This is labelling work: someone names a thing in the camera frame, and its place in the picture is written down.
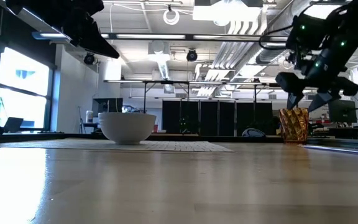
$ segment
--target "white bowl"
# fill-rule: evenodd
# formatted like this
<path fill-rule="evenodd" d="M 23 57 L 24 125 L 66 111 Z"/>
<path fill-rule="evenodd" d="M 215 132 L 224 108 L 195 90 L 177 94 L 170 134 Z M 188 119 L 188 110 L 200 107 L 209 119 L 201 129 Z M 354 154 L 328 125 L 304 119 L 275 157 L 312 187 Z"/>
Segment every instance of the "white bowl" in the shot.
<path fill-rule="evenodd" d="M 103 134 L 117 144 L 139 144 L 153 131 L 156 116 L 134 113 L 100 113 Z"/>

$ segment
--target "wall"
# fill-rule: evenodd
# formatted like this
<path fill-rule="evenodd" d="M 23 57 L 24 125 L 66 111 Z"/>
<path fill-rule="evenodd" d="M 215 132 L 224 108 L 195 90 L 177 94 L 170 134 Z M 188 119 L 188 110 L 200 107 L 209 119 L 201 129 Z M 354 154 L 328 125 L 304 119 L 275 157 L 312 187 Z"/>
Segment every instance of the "wall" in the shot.
<path fill-rule="evenodd" d="M 98 94 L 99 75 L 67 53 L 63 45 L 57 45 L 56 66 L 51 130 L 78 133 L 80 113 L 85 120 Z"/>

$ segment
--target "security camera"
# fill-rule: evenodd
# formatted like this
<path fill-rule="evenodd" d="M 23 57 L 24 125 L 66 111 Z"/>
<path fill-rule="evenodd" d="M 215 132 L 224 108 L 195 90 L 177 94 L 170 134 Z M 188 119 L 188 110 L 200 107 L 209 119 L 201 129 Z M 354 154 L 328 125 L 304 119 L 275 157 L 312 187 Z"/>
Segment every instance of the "security camera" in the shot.
<path fill-rule="evenodd" d="M 187 54 L 187 61 L 188 62 L 195 62 L 197 60 L 197 53 L 195 49 L 190 49 L 189 53 Z"/>
<path fill-rule="evenodd" d="M 95 57 L 92 53 L 87 53 L 84 58 L 84 63 L 86 65 L 94 65 L 96 62 Z"/>

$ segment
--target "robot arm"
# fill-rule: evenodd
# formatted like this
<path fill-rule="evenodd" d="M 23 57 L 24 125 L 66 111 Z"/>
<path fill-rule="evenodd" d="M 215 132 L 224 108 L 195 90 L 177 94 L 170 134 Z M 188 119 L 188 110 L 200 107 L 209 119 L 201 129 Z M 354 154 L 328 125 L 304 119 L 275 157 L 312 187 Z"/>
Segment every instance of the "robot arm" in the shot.
<path fill-rule="evenodd" d="M 295 16 L 286 48 L 290 50 L 288 61 L 305 76 L 299 79 L 294 73 L 277 75 L 277 83 L 288 92 L 288 109 L 304 97 L 305 87 L 318 89 L 310 111 L 340 99 L 340 90 L 347 96 L 356 95 L 358 86 L 338 75 L 347 70 L 345 65 L 358 48 L 358 0 L 337 8 L 326 19 L 314 18 L 304 12 Z M 306 59 L 312 50 L 321 52 Z"/>

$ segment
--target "monitor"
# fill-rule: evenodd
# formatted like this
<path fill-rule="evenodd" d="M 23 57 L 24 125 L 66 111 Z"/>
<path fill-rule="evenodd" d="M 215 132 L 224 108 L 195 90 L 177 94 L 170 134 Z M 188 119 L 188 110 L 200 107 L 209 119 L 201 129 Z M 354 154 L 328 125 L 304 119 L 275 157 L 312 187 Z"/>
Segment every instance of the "monitor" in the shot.
<path fill-rule="evenodd" d="M 349 100 L 335 100 L 328 104 L 329 119 L 338 123 L 357 123 L 356 104 Z"/>

